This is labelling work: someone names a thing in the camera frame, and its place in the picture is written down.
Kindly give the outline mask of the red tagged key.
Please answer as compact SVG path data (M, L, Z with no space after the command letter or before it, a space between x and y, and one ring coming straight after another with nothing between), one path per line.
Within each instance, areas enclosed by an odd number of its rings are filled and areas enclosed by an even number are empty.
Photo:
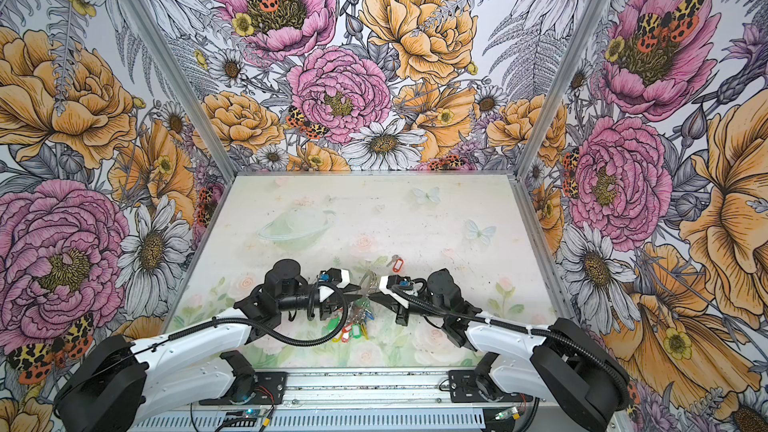
M393 273L400 273L404 266L404 260L398 255L393 255L388 266Z

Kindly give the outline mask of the metal key organizer plate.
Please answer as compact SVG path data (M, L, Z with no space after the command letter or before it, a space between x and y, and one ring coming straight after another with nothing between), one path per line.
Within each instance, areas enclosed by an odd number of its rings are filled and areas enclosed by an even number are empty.
M371 270L364 273L359 284L359 297L354 299L350 309L351 323L367 327L369 322L375 320L371 295L377 291L378 276Z

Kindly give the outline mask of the bunch of coloured key tags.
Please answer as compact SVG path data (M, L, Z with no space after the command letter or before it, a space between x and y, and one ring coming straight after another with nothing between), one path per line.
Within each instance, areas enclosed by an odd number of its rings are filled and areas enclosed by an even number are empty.
M352 340L368 340L368 326L374 321L373 310L366 305L353 304L347 320L340 331L331 339L332 343L349 343Z

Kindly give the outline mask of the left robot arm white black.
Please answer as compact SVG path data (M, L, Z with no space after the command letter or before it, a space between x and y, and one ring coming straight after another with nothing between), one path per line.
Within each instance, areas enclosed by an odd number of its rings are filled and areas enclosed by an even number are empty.
M57 393L53 413L68 431L127 431L196 401L247 401L256 378L241 347L265 336L293 347L326 343L341 332L360 289L345 269L330 268L309 282L297 261L281 259L248 296L210 319L170 334L101 341ZM341 317L317 339L278 332L283 314L299 311L308 319Z

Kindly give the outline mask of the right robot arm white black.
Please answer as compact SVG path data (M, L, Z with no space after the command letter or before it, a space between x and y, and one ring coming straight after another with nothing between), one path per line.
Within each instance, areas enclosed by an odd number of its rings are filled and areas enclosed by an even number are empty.
M480 354L468 379L449 381L473 399L553 402L588 431L607 430L632 401L625 369L570 319L535 326L499 318L465 300L446 269L426 279L381 276L368 292L397 324L420 316L453 347Z

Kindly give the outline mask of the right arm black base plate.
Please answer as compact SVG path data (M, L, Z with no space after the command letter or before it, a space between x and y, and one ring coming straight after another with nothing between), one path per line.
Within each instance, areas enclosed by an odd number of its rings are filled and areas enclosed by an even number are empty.
M487 391L480 387L477 374L470 369L453 369L447 372L447 379L440 389L449 394L452 403L489 403L489 404L519 404L530 402L531 396L510 394L506 392Z

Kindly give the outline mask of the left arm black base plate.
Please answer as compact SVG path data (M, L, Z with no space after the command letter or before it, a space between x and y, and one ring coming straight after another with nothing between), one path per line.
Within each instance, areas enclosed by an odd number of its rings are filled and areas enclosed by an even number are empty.
M280 371L238 375L223 396L200 401L204 406L280 405L288 374Z

